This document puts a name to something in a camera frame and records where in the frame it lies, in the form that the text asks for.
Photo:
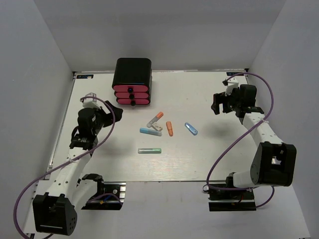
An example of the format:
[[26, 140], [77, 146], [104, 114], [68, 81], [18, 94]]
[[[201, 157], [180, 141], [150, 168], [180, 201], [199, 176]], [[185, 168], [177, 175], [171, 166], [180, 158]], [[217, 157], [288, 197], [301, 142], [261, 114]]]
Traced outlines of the black drawer cabinet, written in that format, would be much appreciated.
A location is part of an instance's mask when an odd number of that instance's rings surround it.
[[115, 85], [146, 85], [151, 101], [152, 62], [148, 58], [119, 58], [117, 60], [112, 87]]

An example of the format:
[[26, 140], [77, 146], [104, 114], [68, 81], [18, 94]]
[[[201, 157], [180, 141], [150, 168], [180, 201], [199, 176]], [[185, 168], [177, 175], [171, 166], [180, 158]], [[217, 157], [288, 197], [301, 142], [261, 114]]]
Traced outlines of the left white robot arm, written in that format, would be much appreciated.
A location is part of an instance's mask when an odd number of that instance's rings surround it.
[[35, 229], [40, 233], [71, 235], [77, 224], [77, 211], [86, 204], [108, 195], [103, 177], [83, 175], [94, 149], [100, 145], [101, 129], [114, 126], [122, 118], [123, 110], [105, 101], [109, 113], [94, 101], [84, 102], [78, 112], [77, 126], [71, 133], [66, 165], [58, 169], [52, 185], [32, 202]]

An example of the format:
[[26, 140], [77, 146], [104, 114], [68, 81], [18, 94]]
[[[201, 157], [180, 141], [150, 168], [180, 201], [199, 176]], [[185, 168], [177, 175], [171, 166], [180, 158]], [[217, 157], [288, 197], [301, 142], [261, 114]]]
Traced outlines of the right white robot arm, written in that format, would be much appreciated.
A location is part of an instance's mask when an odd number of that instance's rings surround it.
[[284, 143], [274, 133], [264, 111], [255, 105], [256, 95], [255, 86], [243, 84], [229, 86], [225, 92], [213, 96], [211, 108], [214, 113], [235, 112], [257, 146], [247, 171], [230, 173], [223, 187], [210, 185], [214, 190], [225, 190], [232, 199], [238, 198], [243, 190], [258, 186], [288, 187], [293, 181], [297, 149], [292, 144]]

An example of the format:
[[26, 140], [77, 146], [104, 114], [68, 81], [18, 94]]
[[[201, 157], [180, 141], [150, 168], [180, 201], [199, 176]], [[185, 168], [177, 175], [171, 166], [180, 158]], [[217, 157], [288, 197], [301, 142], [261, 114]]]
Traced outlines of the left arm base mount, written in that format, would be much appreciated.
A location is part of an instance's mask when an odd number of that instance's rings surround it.
[[119, 211], [125, 200], [126, 182], [103, 182], [100, 188], [82, 210]]

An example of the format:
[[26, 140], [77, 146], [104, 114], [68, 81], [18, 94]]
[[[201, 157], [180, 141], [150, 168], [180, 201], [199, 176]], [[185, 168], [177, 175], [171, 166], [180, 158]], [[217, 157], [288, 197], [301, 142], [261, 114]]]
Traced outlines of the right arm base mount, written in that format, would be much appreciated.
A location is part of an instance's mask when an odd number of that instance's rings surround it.
[[241, 212], [255, 211], [255, 197], [253, 191], [225, 191], [210, 189], [206, 185], [203, 191], [208, 194], [210, 212]]

